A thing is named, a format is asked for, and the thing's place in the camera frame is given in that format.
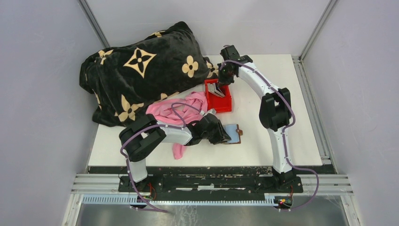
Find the stack of cards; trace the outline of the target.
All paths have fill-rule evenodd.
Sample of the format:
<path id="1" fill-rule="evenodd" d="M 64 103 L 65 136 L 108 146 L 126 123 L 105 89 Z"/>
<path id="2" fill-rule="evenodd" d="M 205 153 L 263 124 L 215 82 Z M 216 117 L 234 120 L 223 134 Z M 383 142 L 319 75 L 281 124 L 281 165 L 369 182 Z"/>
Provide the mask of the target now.
<path id="1" fill-rule="evenodd" d="M 221 89 L 218 87 L 217 82 L 216 83 L 208 83 L 207 84 L 207 88 L 208 88 L 208 92 L 220 97 L 220 98 L 224 98 L 225 94 L 221 91 Z"/>

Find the red plastic bin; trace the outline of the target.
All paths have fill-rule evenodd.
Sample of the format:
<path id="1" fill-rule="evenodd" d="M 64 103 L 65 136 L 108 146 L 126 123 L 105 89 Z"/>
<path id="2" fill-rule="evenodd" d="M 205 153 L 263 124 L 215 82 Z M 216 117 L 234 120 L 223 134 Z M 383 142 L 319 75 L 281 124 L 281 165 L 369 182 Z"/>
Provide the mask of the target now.
<path id="1" fill-rule="evenodd" d="M 232 96 L 228 86 L 222 86 L 220 88 L 224 97 L 219 97 L 211 93 L 208 89 L 208 85 L 215 86 L 218 79 L 205 80 L 205 96 L 207 100 L 207 109 L 215 109 L 217 113 L 227 113 L 232 111 Z"/>

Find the brown leather card holder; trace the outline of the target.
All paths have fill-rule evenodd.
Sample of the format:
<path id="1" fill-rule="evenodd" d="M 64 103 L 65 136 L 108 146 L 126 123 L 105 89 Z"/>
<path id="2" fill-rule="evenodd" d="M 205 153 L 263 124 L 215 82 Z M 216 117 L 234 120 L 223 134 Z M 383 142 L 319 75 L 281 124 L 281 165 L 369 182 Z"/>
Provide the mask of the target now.
<path id="1" fill-rule="evenodd" d="M 225 144 L 234 145 L 241 143 L 243 131 L 239 128 L 238 124 L 223 125 L 223 128 L 227 135 L 231 138 L 229 141 L 225 142 Z"/>

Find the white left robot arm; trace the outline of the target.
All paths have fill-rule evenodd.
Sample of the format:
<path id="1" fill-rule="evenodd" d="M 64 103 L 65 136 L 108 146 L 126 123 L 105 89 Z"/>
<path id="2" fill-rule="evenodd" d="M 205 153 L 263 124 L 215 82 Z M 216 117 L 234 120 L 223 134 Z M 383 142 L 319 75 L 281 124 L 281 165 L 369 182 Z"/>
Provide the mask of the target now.
<path id="1" fill-rule="evenodd" d="M 212 113 L 200 120 L 182 126 L 166 124 L 147 114 L 126 127 L 119 134 L 120 153 L 124 156 L 130 185 L 136 191 L 143 191 L 148 185 L 146 158 L 161 143 L 176 143 L 183 146 L 197 145 L 202 140 L 211 144 L 224 144 L 231 141 L 220 120 Z"/>

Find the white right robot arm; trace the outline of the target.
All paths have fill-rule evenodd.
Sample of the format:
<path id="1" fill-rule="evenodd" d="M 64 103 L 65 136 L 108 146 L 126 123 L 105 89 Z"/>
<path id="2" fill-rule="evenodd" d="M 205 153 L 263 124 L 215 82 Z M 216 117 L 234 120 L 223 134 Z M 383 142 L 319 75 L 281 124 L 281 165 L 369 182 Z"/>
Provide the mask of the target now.
<path id="1" fill-rule="evenodd" d="M 291 181 L 284 175 L 292 170 L 290 165 L 287 129 L 295 123 L 291 107 L 291 95 L 287 88 L 280 89 L 266 78 L 248 55 L 240 55 L 233 45 L 225 45 L 220 52 L 223 62 L 218 64 L 218 86 L 242 79 L 261 99 L 259 120 L 267 129 L 273 154 L 272 187 L 277 192 L 286 191 Z"/>

